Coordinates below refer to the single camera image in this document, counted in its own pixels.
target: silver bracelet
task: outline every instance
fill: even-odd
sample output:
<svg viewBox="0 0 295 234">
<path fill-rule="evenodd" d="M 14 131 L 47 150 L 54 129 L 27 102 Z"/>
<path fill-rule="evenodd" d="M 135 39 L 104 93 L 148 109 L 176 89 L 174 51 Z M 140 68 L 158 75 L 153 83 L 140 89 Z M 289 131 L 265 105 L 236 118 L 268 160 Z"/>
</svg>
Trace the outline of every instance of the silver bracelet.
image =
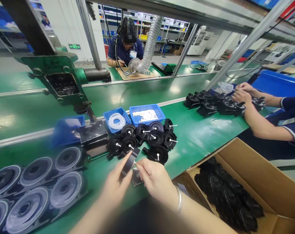
<svg viewBox="0 0 295 234">
<path fill-rule="evenodd" d="M 177 191 L 179 193 L 179 206 L 178 206 L 178 213 L 181 212 L 181 209 L 182 209 L 182 193 L 181 193 L 181 190 L 178 186 L 176 186 L 177 188 Z"/>
</svg>

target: human hand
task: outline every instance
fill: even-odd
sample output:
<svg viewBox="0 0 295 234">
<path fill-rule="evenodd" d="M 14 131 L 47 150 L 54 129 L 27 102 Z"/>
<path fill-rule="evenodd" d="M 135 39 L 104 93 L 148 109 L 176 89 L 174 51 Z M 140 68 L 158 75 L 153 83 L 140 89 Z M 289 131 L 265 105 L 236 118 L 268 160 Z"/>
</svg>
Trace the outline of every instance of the human hand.
<svg viewBox="0 0 295 234">
<path fill-rule="evenodd" d="M 232 96 L 233 101 L 235 102 L 245 102 L 245 106 L 247 107 L 248 105 L 252 105 L 252 97 L 249 93 L 242 89 L 237 89 L 233 96 Z"/>
<path fill-rule="evenodd" d="M 136 166 L 148 192 L 168 208 L 177 210 L 179 195 L 165 167 L 146 158 L 137 162 Z"/>
<path fill-rule="evenodd" d="M 253 87 L 250 84 L 246 83 L 246 82 L 237 85 L 235 87 L 235 90 L 238 90 L 238 89 L 244 90 L 244 91 L 246 91 L 248 93 L 253 91 Z"/>
<path fill-rule="evenodd" d="M 125 65 L 125 62 L 123 60 L 119 59 L 118 62 L 121 67 L 123 67 Z"/>
<path fill-rule="evenodd" d="M 119 183 L 120 173 L 126 164 L 129 156 L 131 155 L 132 151 L 130 151 L 112 170 L 108 178 L 105 182 L 103 192 L 99 198 L 100 204 L 103 204 L 106 210 L 113 211 L 115 210 L 121 203 L 126 190 L 129 186 L 129 183 L 132 178 L 132 170 L 128 172 L 125 178 L 123 178 L 122 182 Z"/>
</svg>

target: coiled tube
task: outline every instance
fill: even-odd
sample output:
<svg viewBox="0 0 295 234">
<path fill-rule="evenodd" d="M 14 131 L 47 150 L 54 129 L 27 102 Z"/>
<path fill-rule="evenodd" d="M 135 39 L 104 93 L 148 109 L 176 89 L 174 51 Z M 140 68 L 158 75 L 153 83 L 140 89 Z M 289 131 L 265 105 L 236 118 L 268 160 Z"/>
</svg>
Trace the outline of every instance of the coiled tube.
<svg viewBox="0 0 295 234">
<path fill-rule="evenodd" d="M 153 21 L 152 21 L 152 24 L 148 33 L 146 45 L 144 48 L 143 62 L 137 67 L 137 72 L 141 74 L 146 73 L 146 71 L 151 65 L 157 37 L 159 35 L 162 22 L 163 22 L 162 16 L 158 16 L 158 15 L 153 16 Z"/>
</svg>

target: black hair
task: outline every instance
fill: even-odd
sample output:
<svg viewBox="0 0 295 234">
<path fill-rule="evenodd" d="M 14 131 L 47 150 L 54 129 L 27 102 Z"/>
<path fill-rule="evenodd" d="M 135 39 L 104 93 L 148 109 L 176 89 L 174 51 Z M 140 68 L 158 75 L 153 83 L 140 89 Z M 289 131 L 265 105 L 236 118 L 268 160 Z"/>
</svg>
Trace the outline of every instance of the black hair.
<svg viewBox="0 0 295 234">
<path fill-rule="evenodd" d="M 125 17 L 122 20 L 120 37 L 124 43 L 136 43 L 137 42 L 137 31 L 133 19 Z"/>
</svg>

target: white pin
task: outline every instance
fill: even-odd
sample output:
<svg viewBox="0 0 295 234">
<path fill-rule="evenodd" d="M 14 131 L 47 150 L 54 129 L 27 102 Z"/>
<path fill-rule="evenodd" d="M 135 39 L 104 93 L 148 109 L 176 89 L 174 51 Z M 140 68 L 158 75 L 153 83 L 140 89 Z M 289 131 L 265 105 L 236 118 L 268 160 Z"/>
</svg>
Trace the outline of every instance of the white pin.
<svg viewBox="0 0 295 234">
<path fill-rule="evenodd" d="M 129 144 L 129 147 L 134 150 L 134 148 Z"/>
</svg>

